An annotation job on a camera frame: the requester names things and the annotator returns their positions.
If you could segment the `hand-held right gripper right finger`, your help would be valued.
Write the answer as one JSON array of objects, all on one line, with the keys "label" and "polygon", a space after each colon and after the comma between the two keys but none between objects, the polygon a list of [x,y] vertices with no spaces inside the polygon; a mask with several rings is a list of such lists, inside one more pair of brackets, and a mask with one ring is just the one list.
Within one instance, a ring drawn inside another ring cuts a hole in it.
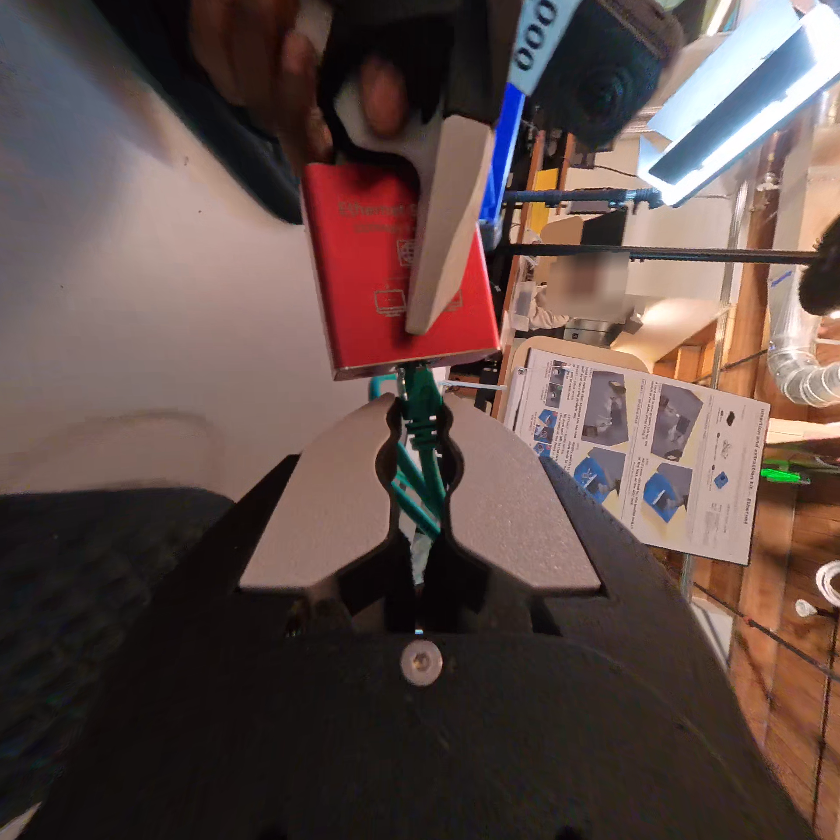
[{"label": "hand-held right gripper right finger", "polygon": [[444,399],[450,478],[423,578],[426,630],[559,634],[548,601],[602,581],[546,469],[520,437],[462,398]]}]

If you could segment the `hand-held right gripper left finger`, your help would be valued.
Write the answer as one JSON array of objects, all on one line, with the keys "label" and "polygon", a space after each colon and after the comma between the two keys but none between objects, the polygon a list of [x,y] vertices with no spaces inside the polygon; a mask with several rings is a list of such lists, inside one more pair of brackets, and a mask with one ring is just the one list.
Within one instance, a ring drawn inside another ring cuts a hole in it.
[{"label": "hand-held right gripper left finger", "polygon": [[301,452],[238,586],[351,616],[383,601],[387,621],[412,621],[411,545],[392,488],[402,425],[394,394],[357,408]]}]

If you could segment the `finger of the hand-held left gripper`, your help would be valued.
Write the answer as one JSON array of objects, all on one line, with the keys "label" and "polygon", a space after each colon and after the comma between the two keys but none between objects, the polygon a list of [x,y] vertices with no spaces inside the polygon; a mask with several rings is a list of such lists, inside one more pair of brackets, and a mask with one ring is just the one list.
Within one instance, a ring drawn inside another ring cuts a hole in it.
[{"label": "finger of the hand-held left gripper", "polygon": [[436,114],[408,149],[421,192],[405,328],[428,332],[460,289],[487,186],[495,131],[462,115]]}]

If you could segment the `blue plastic bin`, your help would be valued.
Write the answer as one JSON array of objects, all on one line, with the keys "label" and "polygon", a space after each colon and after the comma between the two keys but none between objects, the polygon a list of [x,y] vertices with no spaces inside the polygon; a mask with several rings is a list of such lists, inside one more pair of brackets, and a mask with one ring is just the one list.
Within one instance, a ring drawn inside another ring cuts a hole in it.
[{"label": "blue plastic bin", "polygon": [[479,234],[486,254],[501,241],[501,205],[518,142],[525,95],[508,83],[502,99],[486,190],[479,210]]}]

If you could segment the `red power bank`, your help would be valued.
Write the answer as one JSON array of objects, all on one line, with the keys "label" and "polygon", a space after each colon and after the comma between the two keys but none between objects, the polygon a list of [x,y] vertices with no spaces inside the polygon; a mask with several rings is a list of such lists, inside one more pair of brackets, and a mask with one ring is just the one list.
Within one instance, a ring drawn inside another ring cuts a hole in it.
[{"label": "red power bank", "polygon": [[451,366],[499,350],[479,233],[460,288],[423,335],[405,329],[417,191],[365,164],[310,164],[301,208],[318,283],[332,378],[367,379],[396,366]]}]

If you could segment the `person's left hand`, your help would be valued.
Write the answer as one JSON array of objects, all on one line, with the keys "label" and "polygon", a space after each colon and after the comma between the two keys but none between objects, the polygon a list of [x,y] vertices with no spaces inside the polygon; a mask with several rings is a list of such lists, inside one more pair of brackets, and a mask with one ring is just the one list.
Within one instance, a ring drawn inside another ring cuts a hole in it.
[{"label": "person's left hand", "polygon": [[197,63],[227,103],[247,111],[293,171],[327,162],[332,136],[317,105],[319,57],[297,30],[299,2],[190,2]]}]

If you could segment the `printed instruction poster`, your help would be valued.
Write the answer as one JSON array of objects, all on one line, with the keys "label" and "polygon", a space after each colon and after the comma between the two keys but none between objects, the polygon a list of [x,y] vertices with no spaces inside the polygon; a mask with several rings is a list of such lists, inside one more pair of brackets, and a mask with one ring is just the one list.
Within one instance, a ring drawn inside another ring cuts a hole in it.
[{"label": "printed instruction poster", "polygon": [[528,349],[505,425],[639,541],[749,563],[770,405]]}]

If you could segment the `black metal rod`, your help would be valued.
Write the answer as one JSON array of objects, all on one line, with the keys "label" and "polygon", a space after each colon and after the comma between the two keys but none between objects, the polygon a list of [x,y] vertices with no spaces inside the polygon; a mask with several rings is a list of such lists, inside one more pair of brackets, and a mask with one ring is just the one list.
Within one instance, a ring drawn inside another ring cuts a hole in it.
[{"label": "black metal rod", "polygon": [[529,257],[625,256],[631,261],[678,261],[711,264],[808,266],[821,258],[818,251],[762,248],[671,248],[622,245],[499,245],[499,255]]}]

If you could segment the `black mesh chair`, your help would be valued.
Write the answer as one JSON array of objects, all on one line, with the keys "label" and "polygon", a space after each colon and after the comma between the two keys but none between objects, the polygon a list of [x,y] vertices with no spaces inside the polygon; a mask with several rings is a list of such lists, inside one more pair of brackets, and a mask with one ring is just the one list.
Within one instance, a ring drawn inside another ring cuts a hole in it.
[{"label": "black mesh chair", "polygon": [[42,802],[110,658],[233,504],[191,487],[2,495],[2,828]]}]

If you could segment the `ceiling light fixture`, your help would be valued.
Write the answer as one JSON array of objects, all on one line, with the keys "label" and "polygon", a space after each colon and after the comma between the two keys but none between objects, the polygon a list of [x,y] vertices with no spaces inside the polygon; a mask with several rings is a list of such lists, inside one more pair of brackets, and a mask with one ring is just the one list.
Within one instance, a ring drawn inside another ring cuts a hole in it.
[{"label": "ceiling light fixture", "polygon": [[706,2],[642,128],[636,176],[679,207],[838,82],[838,2]]}]

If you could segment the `silver air duct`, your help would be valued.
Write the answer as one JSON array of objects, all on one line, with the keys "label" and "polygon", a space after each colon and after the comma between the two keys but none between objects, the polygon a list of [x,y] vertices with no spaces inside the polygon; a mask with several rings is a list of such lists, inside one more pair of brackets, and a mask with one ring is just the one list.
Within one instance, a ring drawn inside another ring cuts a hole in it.
[{"label": "silver air duct", "polygon": [[769,290],[767,365],[780,393],[791,403],[812,407],[839,404],[839,363],[816,358],[822,321],[802,308],[798,281],[786,276]]}]

